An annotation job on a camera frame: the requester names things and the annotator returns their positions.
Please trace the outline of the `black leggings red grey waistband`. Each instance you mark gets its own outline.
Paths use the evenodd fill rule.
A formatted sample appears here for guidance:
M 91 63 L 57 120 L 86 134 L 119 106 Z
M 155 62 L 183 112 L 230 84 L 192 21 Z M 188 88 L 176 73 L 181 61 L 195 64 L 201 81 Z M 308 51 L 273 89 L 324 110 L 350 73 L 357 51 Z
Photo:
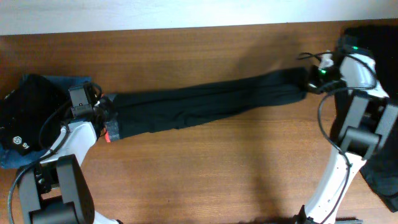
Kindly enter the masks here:
M 263 106 L 296 103 L 306 97 L 303 67 L 186 88 L 109 96 L 116 115 L 106 123 L 113 142 L 144 133 L 183 129 Z

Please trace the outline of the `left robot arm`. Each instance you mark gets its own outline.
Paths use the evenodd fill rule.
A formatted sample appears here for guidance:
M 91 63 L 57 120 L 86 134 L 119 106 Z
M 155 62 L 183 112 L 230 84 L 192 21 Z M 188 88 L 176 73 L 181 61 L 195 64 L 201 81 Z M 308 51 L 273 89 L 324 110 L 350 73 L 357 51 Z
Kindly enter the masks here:
M 7 200 L 10 223 L 17 190 L 24 223 L 120 224 L 95 210 L 81 170 L 86 154 L 104 134 L 108 99 L 95 83 L 82 83 L 68 92 L 58 138 L 40 159 L 24 166 L 12 183 Z

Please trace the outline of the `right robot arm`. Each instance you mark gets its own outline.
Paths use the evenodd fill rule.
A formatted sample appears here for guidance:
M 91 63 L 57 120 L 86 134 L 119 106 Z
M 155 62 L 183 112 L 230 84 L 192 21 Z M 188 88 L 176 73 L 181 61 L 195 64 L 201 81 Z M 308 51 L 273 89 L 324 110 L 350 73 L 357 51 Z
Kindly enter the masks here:
M 316 58 L 307 81 L 310 93 L 323 95 L 317 116 L 321 121 L 326 99 L 334 96 L 337 115 L 329 133 L 331 154 L 311 199 L 294 216 L 294 223 L 337 223 L 343 197 L 360 169 L 385 145 L 397 121 L 397 103 L 390 100 L 376 75 L 370 50 L 361 48 L 355 37 L 340 37 L 335 50 L 298 59 Z

